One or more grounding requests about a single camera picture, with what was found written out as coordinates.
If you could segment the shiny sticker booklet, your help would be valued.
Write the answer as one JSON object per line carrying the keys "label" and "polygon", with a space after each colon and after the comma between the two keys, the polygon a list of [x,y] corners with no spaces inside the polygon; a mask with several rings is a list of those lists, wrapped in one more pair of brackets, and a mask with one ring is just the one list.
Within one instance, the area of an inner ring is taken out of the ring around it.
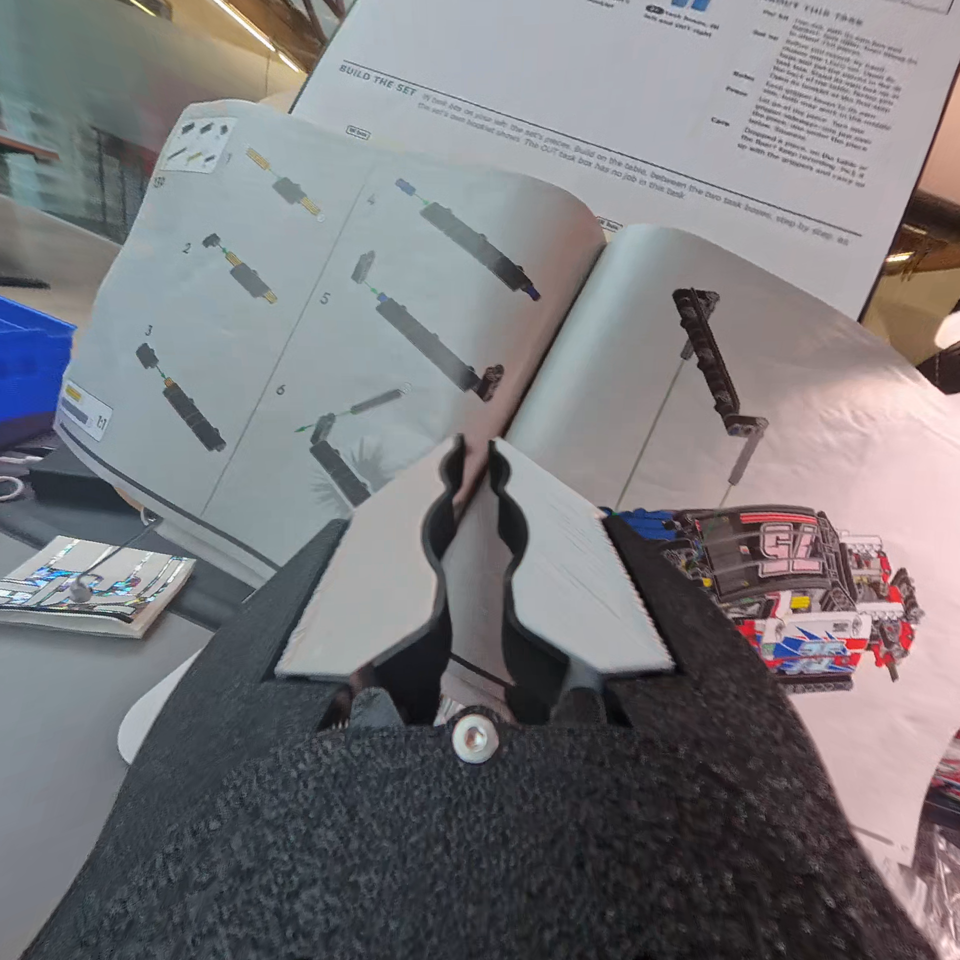
{"label": "shiny sticker booklet", "polygon": [[1,577],[2,624],[143,640],[194,558],[59,535]]}

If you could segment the white monitor stand base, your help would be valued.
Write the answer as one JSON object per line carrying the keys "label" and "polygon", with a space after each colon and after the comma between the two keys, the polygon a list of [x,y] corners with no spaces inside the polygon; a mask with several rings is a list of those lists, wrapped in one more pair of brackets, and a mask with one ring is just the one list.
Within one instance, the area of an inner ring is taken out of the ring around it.
{"label": "white monitor stand base", "polygon": [[131,766],[162,712],[168,699],[203,652],[189,656],[169,674],[158,681],[126,712],[117,731],[116,746],[122,761]]}

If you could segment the blue plastic bin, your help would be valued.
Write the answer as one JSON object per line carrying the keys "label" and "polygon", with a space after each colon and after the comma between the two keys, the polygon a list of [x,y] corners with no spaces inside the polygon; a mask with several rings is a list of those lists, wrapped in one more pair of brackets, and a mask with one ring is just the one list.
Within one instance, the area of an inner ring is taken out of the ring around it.
{"label": "blue plastic bin", "polygon": [[1,298],[1,446],[48,432],[53,424],[76,326]]}

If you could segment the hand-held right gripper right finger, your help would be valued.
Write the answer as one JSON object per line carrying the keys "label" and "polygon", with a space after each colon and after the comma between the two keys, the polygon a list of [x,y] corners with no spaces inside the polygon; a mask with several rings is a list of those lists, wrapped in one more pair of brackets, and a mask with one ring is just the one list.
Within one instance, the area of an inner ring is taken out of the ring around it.
{"label": "hand-held right gripper right finger", "polygon": [[510,553],[502,649],[522,687],[673,673],[675,661],[607,532],[607,516],[504,438],[488,445],[496,530]]}

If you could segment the printed task sheet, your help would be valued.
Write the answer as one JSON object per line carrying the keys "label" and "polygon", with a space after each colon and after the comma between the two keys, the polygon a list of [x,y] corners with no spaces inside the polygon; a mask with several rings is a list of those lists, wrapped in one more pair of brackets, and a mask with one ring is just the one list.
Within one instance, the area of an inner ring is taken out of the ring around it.
{"label": "printed task sheet", "polygon": [[363,1],[292,114],[696,234],[858,320],[958,57],[958,2]]}

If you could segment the white sheet with truck print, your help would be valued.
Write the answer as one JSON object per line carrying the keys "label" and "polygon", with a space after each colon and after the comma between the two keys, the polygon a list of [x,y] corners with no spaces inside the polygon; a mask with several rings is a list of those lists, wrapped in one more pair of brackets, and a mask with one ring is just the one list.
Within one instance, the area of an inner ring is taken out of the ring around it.
{"label": "white sheet with truck print", "polygon": [[958,958],[958,402],[890,350],[736,372],[765,435],[725,436],[688,347],[624,513],[714,602],[789,698],[852,831]]}

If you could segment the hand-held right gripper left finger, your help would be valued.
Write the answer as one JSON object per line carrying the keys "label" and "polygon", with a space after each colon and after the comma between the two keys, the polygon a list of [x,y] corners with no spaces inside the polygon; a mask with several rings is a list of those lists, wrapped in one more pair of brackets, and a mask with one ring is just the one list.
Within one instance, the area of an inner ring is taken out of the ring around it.
{"label": "hand-held right gripper left finger", "polygon": [[443,559],[465,459],[463,435],[446,438],[354,510],[277,678],[343,683],[368,669],[384,687],[438,687],[452,644]]}

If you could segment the open building instruction booklet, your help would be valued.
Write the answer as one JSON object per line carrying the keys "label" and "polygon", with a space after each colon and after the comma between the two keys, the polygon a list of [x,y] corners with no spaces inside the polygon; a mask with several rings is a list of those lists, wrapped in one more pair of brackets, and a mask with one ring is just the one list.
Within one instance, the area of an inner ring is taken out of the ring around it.
{"label": "open building instruction booklet", "polygon": [[618,498],[685,349],[726,437],[770,382],[883,347],[678,229],[608,238],[569,191],[229,100],[188,106],[63,380],[56,430],[252,582],[462,434],[464,486],[505,436]]}

